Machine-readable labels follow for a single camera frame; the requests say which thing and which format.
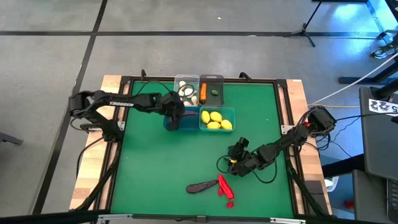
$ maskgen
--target green mat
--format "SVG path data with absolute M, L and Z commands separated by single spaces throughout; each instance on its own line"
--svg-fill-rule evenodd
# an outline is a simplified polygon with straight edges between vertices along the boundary
M 165 84 L 173 88 L 173 83 Z M 135 82 L 133 93 L 141 86 Z M 158 83 L 149 83 L 142 92 L 154 91 L 166 92 Z M 187 185 L 217 179 L 217 158 L 241 136 L 250 141 L 250 151 L 280 138 L 272 85 L 225 83 L 224 106 L 236 110 L 232 133 L 169 132 L 163 116 L 129 110 L 111 213 L 292 218 L 283 152 L 271 184 L 260 183 L 253 174 L 224 175 L 235 194 L 234 208 L 226 208 L 227 199 L 218 196 L 218 186 L 186 193 Z M 227 170 L 226 162 L 220 164 Z M 257 173 L 270 180 L 274 171 L 272 165 Z

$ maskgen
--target yellow lemon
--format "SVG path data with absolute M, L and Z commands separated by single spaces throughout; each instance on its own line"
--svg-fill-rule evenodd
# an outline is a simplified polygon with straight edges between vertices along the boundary
M 221 127 L 224 129 L 232 130 L 232 124 L 228 120 L 223 120 L 221 122 Z
M 207 128 L 209 128 L 209 129 L 219 129 L 220 127 L 221 127 L 221 125 L 219 124 L 219 122 L 215 122 L 215 121 L 212 121 L 207 124 Z
M 207 124 L 210 121 L 210 114 L 207 111 L 202 111 L 200 115 L 201 120 Z
M 210 118 L 211 118 L 212 121 L 217 121 L 217 122 L 221 122 L 223 120 L 223 117 L 217 111 L 211 112 L 210 113 Z

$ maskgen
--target tripod stand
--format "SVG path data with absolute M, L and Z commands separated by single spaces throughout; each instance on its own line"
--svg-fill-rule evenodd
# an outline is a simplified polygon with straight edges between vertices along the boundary
M 302 27 L 300 30 L 291 32 L 289 35 L 286 35 L 286 36 L 284 36 L 284 37 L 291 37 L 291 36 L 298 36 L 298 35 L 304 36 L 304 37 L 306 37 L 306 38 L 310 41 L 312 47 L 315 47 L 315 44 L 314 44 L 314 42 L 312 41 L 312 39 L 311 39 L 311 37 L 309 36 L 309 34 L 307 33 L 307 30 L 306 30 L 306 29 L 307 29 L 309 23 L 311 22 L 312 17 L 313 17 L 313 16 L 315 15 L 315 13 L 318 11 L 319 6 L 321 6 L 321 3 L 322 3 L 322 2 L 319 2 L 319 3 L 318 3 L 318 5 L 317 5 L 317 7 L 315 8 L 314 12 L 312 13 L 310 19 L 309 19 L 306 23 L 303 24 L 303 27 Z

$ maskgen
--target gray floor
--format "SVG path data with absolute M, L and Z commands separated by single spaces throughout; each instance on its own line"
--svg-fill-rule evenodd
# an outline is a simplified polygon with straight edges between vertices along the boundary
M 384 27 L 397 22 L 383 0 L 372 0 Z M 3 1 L 0 30 L 92 30 L 100 0 Z M 113 0 L 100 30 L 208 30 L 288 32 L 299 29 L 316 3 L 309 0 Z M 378 32 L 365 4 L 323 3 L 311 32 Z M 24 139 L 1 144 L 0 216 L 29 212 L 67 98 L 89 37 L 0 36 L 0 131 Z M 100 88 L 103 75 L 222 74 L 245 71 L 254 78 L 302 79 L 309 103 L 342 87 L 340 76 L 363 76 L 382 63 L 369 57 L 385 43 L 369 39 L 314 37 L 97 37 L 82 90 Z M 358 87 L 323 103 L 358 105 Z M 333 109 L 336 117 L 357 109 Z M 338 123 L 338 129 L 350 121 Z M 336 140 L 352 156 L 362 152 L 360 122 Z M 86 134 L 69 129 L 45 202 L 44 212 L 68 210 L 78 153 Z M 332 145 L 322 152 L 347 158 Z

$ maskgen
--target carrot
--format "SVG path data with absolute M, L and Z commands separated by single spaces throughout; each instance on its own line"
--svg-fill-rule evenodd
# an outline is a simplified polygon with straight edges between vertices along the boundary
M 201 85 L 201 88 L 200 88 L 200 101 L 201 101 L 202 103 L 205 103 L 205 102 L 206 102 L 206 88 L 207 88 L 207 84 L 206 84 L 206 83 L 203 83 L 203 84 Z

